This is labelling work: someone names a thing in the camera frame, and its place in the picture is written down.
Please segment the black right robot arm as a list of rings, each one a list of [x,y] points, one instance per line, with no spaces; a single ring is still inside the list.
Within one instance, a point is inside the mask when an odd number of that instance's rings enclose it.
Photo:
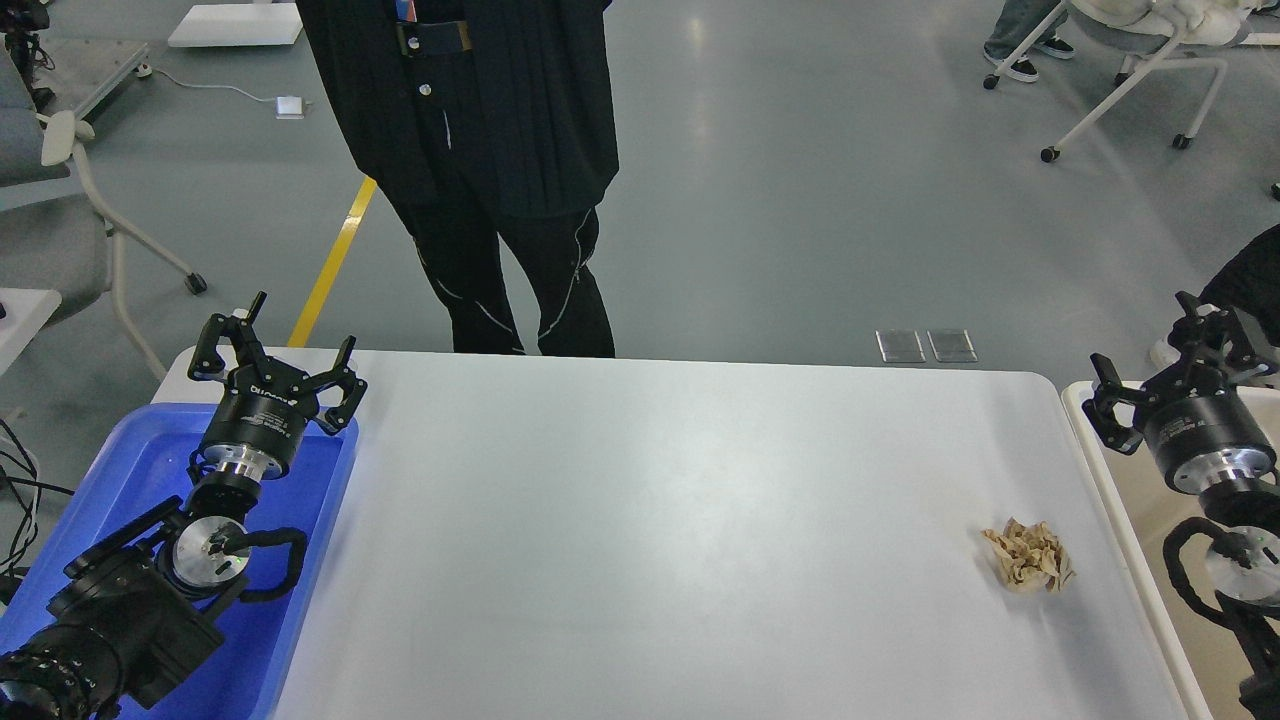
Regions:
[[[1185,291],[1176,299],[1176,359],[1128,387],[1110,357],[1092,354],[1098,380],[1082,411],[1105,447],[1147,446],[1164,483],[1198,500],[1202,514],[1164,539],[1169,580],[1190,611],[1235,635],[1251,666],[1239,701],[1252,717],[1275,719],[1277,451],[1239,388],[1275,374],[1277,359],[1254,318]]]

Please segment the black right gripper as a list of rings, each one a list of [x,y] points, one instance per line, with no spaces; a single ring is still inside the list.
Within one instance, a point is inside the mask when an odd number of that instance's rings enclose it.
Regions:
[[[1235,386],[1277,388],[1277,348],[1249,313],[1175,293],[1184,316],[1167,343],[1172,366],[1140,388],[1126,387],[1114,361],[1091,354],[1098,384],[1082,411],[1106,448],[1133,455],[1149,446],[1170,489],[1199,495],[1222,480],[1260,479],[1275,469],[1276,452]],[[1123,425],[1117,405],[1138,410],[1138,429]]]

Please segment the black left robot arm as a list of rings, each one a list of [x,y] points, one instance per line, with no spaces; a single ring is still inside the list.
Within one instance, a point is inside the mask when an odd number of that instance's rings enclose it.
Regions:
[[[64,568],[51,623],[3,656],[5,719],[114,719],[131,697],[151,708],[224,643],[218,618],[300,583],[310,544],[296,527],[251,530],[268,480],[285,477],[308,425],[349,427],[367,384],[347,337],[311,374],[269,355],[253,329],[265,302],[205,323],[188,366],[223,395],[188,460],[191,491],[168,497]]]

